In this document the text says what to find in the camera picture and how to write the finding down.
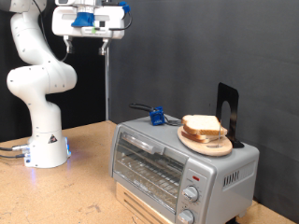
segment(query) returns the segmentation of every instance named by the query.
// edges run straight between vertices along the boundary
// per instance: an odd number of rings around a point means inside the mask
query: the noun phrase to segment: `toaster oven door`
[[[136,133],[120,132],[113,171],[176,213],[180,180],[187,158]]]

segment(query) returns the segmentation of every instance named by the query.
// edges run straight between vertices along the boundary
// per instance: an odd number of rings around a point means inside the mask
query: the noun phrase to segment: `toaster oven window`
[[[183,163],[149,154],[121,136],[117,142],[114,172],[175,214]]]

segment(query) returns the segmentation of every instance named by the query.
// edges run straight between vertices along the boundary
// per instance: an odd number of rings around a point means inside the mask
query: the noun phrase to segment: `blue block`
[[[72,23],[72,27],[93,26],[94,15],[89,12],[77,13],[76,20]]]
[[[149,112],[150,120],[153,126],[164,124],[164,112],[161,106],[155,108],[155,111]]]

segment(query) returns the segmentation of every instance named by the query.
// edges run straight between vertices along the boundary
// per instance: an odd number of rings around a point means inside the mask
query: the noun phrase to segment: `wooden crate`
[[[131,191],[126,189],[120,183],[117,183],[116,197],[120,203],[128,208],[134,215],[147,224],[172,224],[148,204],[141,201]]]

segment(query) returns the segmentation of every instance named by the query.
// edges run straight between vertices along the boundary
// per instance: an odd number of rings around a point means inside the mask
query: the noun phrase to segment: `label sticker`
[[[57,138],[54,136],[54,134],[50,137],[50,140],[49,140],[49,144],[51,144],[51,143],[55,143],[55,142],[57,142],[58,140],[57,140]]]

